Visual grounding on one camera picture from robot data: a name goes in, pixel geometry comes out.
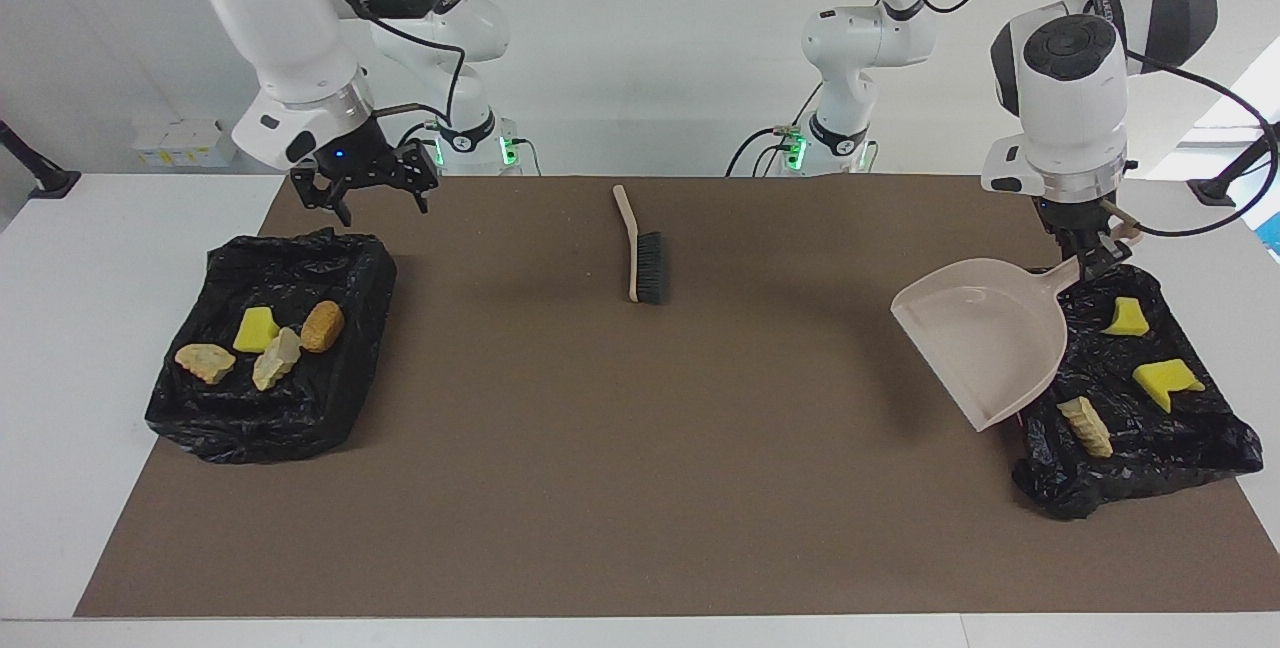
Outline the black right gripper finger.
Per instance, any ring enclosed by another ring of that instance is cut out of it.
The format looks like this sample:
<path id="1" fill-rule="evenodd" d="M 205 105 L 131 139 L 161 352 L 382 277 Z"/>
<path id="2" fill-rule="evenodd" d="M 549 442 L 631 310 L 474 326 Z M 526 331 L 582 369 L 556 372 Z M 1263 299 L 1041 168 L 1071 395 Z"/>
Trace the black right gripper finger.
<path id="1" fill-rule="evenodd" d="M 411 193 L 419 211 L 428 214 L 428 193 L 440 184 L 433 149 L 426 143 L 404 143 L 392 155 L 396 159 L 392 187 Z"/>
<path id="2" fill-rule="evenodd" d="M 349 188 L 347 181 L 344 178 L 329 179 L 325 186 L 320 186 L 319 177 L 326 178 L 319 166 L 294 166 L 291 169 L 291 184 L 301 204 L 307 210 L 332 213 L 340 225 L 352 227 L 352 216 L 346 205 L 346 193 Z"/>

